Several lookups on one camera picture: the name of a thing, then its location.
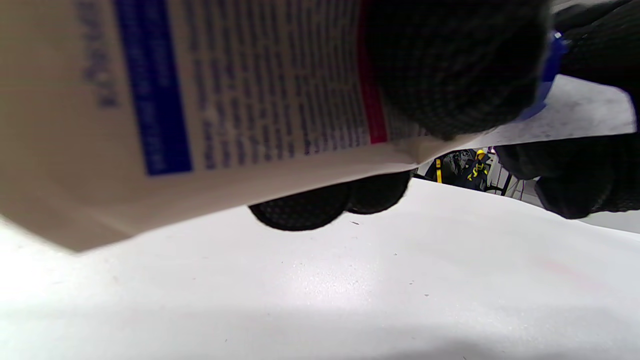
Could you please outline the person's left hand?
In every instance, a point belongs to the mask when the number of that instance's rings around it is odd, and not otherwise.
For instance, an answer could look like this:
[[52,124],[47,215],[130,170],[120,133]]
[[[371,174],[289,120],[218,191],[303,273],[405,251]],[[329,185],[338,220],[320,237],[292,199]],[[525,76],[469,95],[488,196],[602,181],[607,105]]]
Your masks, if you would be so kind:
[[409,152],[436,155],[515,120],[535,101],[549,52],[548,0],[268,0],[263,54],[270,139],[294,160],[252,171],[237,202],[281,231],[405,196]]

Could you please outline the person's right hand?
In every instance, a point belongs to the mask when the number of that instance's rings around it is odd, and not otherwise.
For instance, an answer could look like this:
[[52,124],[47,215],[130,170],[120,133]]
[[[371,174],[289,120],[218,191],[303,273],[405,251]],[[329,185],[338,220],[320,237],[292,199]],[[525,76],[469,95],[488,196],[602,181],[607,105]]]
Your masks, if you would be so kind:
[[[568,42],[560,73],[625,91],[635,111],[640,95],[640,3],[611,0],[576,4],[554,16]],[[536,179],[542,207],[569,220],[600,212],[637,211],[640,204],[639,132],[576,137],[496,147],[503,168],[519,180]]]

